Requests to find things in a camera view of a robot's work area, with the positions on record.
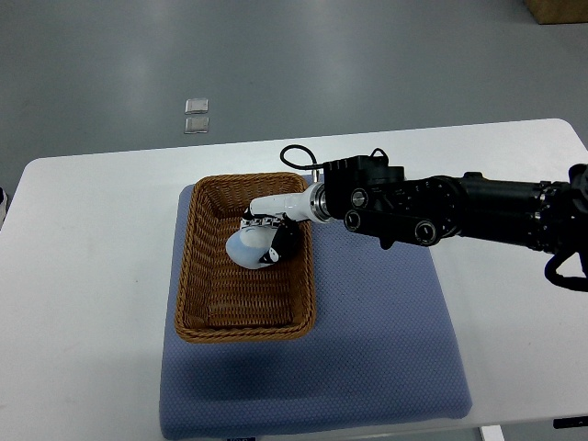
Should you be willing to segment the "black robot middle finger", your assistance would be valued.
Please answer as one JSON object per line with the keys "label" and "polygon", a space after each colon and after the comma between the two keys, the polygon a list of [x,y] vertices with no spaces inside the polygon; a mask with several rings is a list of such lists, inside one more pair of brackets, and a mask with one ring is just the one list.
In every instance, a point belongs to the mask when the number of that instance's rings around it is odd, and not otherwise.
{"label": "black robot middle finger", "polygon": [[256,227],[266,227],[269,224],[269,218],[254,218],[254,219],[258,219],[259,225]]}

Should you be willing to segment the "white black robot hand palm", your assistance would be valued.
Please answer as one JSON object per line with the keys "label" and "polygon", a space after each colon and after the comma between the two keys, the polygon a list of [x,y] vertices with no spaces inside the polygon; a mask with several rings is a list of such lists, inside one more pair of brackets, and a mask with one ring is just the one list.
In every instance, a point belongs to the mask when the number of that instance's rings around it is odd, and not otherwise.
{"label": "white black robot hand palm", "polygon": [[248,211],[254,217],[282,219],[286,216],[292,221],[317,221],[312,207],[315,190],[315,187],[309,187],[301,193],[254,198],[249,204]]}

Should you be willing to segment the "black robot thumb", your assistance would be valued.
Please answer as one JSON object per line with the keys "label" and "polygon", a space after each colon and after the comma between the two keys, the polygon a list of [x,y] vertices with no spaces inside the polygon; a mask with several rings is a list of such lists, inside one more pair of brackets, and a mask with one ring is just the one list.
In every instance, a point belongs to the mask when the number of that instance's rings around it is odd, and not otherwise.
{"label": "black robot thumb", "polygon": [[282,220],[271,226],[273,233],[267,251],[260,257],[260,263],[273,265],[292,258],[299,248],[299,225],[294,220]]}

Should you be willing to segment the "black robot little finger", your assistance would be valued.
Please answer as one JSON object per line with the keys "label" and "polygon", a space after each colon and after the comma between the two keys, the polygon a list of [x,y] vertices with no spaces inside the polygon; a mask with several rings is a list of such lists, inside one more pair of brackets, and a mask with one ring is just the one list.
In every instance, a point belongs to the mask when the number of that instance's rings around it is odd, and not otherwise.
{"label": "black robot little finger", "polygon": [[247,228],[250,227],[253,224],[254,221],[254,215],[252,214],[252,212],[250,211],[249,208],[247,208],[245,210],[245,212],[243,213],[242,219],[241,219],[241,228]]}

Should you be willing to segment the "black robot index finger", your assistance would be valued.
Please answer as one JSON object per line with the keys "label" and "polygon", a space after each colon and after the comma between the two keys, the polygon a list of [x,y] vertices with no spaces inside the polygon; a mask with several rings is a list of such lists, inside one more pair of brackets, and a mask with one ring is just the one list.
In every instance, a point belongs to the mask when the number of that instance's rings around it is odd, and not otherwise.
{"label": "black robot index finger", "polygon": [[264,217],[261,219],[261,226],[267,228],[279,228],[282,225],[286,224],[285,218],[277,218],[277,217]]}

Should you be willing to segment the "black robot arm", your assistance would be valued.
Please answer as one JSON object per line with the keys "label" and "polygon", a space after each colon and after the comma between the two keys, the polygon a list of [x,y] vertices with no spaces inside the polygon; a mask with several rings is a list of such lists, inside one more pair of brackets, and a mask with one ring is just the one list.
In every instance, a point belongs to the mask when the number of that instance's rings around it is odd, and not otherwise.
{"label": "black robot arm", "polygon": [[566,182],[490,180],[480,172],[408,180],[377,149],[323,164],[323,181],[305,192],[254,199],[244,226],[340,220],[353,233],[395,243],[433,246],[459,235],[552,254],[556,270],[572,255],[587,263],[587,166]]}

